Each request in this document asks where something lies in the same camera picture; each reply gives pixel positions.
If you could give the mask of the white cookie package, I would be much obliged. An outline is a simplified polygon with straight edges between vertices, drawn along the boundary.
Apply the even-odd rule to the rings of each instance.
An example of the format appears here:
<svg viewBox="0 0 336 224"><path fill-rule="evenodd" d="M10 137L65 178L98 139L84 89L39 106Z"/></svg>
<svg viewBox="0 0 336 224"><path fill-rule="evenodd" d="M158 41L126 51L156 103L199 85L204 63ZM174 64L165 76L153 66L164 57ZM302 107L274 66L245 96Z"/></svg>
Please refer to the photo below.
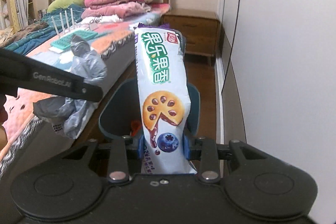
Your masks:
<svg viewBox="0 0 336 224"><path fill-rule="evenodd" d="M182 42L172 29L139 24L134 30L139 106L147 174L195 174L183 154L191 101Z"/></svg>

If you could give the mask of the grey plastic bag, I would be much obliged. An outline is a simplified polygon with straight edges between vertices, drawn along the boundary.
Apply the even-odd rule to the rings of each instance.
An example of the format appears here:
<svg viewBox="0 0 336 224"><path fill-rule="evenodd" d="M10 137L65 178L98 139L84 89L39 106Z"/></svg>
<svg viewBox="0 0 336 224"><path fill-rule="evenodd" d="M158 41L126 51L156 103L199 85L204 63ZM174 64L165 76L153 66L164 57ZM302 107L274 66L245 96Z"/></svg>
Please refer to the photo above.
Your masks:
<svg viewBox="0 0 336 224"><path fill-rule="evenodd" d="M100 55L79 35L72 36L71 52L71 90L34 103L33 113L52 124L58 134L76 139L88 114L102 99L101 86L108 69Z"/></svg>

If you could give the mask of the dark green trash bin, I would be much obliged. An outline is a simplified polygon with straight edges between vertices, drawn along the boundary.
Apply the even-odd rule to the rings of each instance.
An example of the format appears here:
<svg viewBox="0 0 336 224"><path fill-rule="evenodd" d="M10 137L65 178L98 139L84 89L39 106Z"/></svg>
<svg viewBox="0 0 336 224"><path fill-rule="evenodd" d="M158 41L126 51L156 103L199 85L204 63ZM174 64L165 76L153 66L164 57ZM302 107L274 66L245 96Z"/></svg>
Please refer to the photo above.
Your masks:
<svg viewBox="0 0 336 224"><path fill-rule="evenodd" d="M201 98L198 89L187 84L191 100L186 127L192 135L198 133ZM141 120L137 80L125 80L114 92L98 119L100 132L106 140L120 139L131 132L131 122Z"/></svg>

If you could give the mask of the orange foam net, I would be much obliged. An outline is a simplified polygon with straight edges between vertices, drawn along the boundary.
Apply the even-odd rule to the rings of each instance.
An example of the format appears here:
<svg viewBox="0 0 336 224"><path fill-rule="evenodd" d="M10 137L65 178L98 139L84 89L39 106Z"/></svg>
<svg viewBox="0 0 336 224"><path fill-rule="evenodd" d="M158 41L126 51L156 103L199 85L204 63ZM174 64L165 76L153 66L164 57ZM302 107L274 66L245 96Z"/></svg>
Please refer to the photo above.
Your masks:
<svg viewBox="0 0 336 224"><path fill-rule="evenodd" d="M137 135L140 129L142 129L142 122L140 120L133 120L130 124L130 136L134 137Z"/></svg>

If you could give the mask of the teal plastic rack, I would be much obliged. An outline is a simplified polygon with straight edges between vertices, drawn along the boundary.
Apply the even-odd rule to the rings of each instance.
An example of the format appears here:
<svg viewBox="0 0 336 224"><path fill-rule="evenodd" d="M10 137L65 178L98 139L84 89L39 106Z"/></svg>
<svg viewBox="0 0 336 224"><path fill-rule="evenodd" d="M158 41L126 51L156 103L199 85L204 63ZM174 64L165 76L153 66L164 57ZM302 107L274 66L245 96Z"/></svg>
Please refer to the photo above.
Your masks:
<svg viewBox="0 0 336 224"><path fill-rule="evenodd" d="M69 20L68 13L61 12L60 23L62 27L62 32L59 32L58 27L56 26L56 22L54 17L52 16L52 23L54 25L57 39L50 43L49 50L55 53L63 53L70 50L72 41L75 37L80 37L84 40L92 40L98 37L98 33L91 30L82 30L76 27L76 22L74 20L73 9L70 9L70 17Z"/></svg>

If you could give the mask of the teal blue quilt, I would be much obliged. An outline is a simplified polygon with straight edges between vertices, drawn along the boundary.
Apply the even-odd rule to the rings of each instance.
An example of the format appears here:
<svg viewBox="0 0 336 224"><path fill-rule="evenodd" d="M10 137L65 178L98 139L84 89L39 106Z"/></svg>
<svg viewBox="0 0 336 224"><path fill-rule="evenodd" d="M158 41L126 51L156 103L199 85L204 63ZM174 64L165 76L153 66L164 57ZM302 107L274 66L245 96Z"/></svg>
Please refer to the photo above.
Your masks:
<svg viewBox="0 0 336 224"><path fill-rule="evenodd" d="M64 27L67 26L65 13L68 15L68 22L71 27L71 15L73 15L75 23L79 23L82 21L81 15L83 12L83 7L72 4L65 9L56 9L52 12L46 13L46 15L43 16L40 21L32 24L32 26L35 28L33 31L29 31L28 34L23 35L23 38L20 38L17 41L9 42L9 45L5 46L4 49L21 55L26 55L46 42L48 39L56 36L52 18L54 18L58 31L62 32L63 29L61 19L63 20Z"/></svg>

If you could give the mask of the green pillow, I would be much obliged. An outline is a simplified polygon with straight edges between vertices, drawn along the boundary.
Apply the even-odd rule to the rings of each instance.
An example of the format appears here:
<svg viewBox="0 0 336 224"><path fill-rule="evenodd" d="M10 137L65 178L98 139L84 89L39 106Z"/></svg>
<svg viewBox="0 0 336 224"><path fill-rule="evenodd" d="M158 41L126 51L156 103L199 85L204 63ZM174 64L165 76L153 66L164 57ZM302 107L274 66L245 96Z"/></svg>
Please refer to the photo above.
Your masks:
<svg viewBox="0 0 336 224"><path fill-rule="evenodd" d="M48 13L51 13L52 11L55 11L57 9L65 9L69 7L70 5L78 5L81 7L84 7L85 0L54 0L47 9Z"/></svg>

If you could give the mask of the wooden nightstand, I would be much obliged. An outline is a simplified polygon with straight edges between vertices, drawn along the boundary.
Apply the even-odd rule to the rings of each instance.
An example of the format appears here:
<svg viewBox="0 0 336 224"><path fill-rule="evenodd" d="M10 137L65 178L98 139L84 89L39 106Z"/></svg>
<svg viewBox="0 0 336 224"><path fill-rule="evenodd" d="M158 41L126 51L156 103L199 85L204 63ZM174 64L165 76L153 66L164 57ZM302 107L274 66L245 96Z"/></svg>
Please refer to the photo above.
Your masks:
<svg viewBox="0 0 336 224"><path fill-rule="evenodd" d="M162 16L162 23L179 30L186 38L186 53L204 56L213 64L220 36L220 22L215 12L172 9Z"/></svg>

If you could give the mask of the pink folded quilt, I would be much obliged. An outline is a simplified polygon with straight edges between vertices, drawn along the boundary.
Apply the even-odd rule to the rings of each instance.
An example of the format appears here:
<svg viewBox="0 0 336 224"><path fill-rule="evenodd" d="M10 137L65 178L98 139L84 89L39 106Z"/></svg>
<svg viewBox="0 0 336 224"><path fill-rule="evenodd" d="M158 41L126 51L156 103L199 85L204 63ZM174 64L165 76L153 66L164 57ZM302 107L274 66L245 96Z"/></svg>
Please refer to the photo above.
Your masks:
<svg viewBox="0 0 336 224"><path fill-rule="evenodd" d="M85 10L81 18L117 15L124 19L150 11L149 4L152 1L154 0L84 0Z"/></svg>

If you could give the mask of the white wardrobe door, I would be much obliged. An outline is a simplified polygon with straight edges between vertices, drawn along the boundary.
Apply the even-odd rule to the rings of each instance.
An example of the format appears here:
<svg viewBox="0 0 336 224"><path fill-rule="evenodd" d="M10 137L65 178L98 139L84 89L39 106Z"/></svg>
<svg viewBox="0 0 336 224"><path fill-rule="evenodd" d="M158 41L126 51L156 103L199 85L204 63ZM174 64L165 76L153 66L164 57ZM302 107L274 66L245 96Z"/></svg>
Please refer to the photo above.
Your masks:
<svg viewBox="0 0 336 224"><path fill-rule="evenodd" d="M224 139L311 174L335 222L335 0L224 0Z"/></svg>

